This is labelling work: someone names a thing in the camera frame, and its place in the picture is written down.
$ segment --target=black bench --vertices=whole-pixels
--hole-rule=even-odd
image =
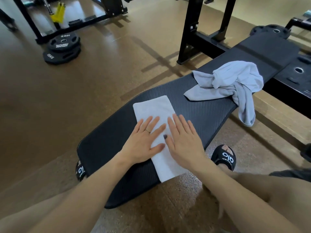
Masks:
[[[212,74],[213,70],[227,62],[249,61],[257,65],[264,82],[267,82],[286,67],[298,52],[298,46],[293,43],[268,33],[262,33],[245,39],[197,70]],[[133,104],[163,95],[167,95],[177,114],[183,114],[187,120],[192,121],[204,148],[207,148],[237,106],[231,98],[210,101],[187,100],[183,95],[184,92],[196,84],[191,73],[152,88],[130,100],[100,124],[80,142],[77,148],[86,174],[89,176],[96,172],[121,150],[137,123]],[[160,180],[151,159],[135,164],[116,185],[105,208],[115,208],[159,183]]]

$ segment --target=gray shorts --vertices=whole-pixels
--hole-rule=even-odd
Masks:
[[[302,170],[284,170],[272,172],[269,176],[279,176],[279,177],[294,177],[301,180],[311,182],[311,168],[306,168]]]

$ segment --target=white towel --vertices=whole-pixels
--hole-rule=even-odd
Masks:
[[[146,120],[149,116],[153,116],[153,118],[157,116],[160,117],[160,120],[154,127],[153,131],[159,128],[163,123],[166,123],[166,129],[154,140],[151,147],[155,147],[160,143],[165,144],[163,135],[171,135],[169,126],[167,124],[167,118],[172,117],[172,115],[175,113],[168,97],[161,96],[149,101],[135,103],[133,104],[133,108],[137,121],[139,121],[140,119]],[[153,156],[151,160],[155,166],[155,170],[161,182],[164,182],[187,172],[186,169],[179,166],[172,158],[167,145],[165,145],[164,150]]]
[[[190,101],[205,101],[232,96],[239,106],[239,119],[252,126],[255,121],[255,108],[252,93],[263,87],[263,78],[252,62],[232,61],[206,74],[192,71],[198,85],[184,95]]]

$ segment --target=person's right hand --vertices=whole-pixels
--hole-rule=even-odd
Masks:
[[[176,114],[173,119],[175,124],[170,117],[167,119],[173,138],[167,136],[165,142],[173,159],[192,172],[202,159],[206,159],[202,141],[190,120],[187,123],[182,115],[178,118]]]

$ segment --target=10kg weight plate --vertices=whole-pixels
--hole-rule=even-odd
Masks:
[[[288,39],[290,36],[290,30],[276,24],[269,24],[266,26],[256,26],[251,30],[250,35],[262,32],[269,32],[283,39]]]
[[[65,33],[51,39],[48,49],[54,52],[65,52],[80,44],[80,37],[75,33]]]
[[[80,52],[81,48],[79,45],[66,52],[52,52],[48,50],[43,52],[43,59],[48,64],[60,65],[75,59]]]

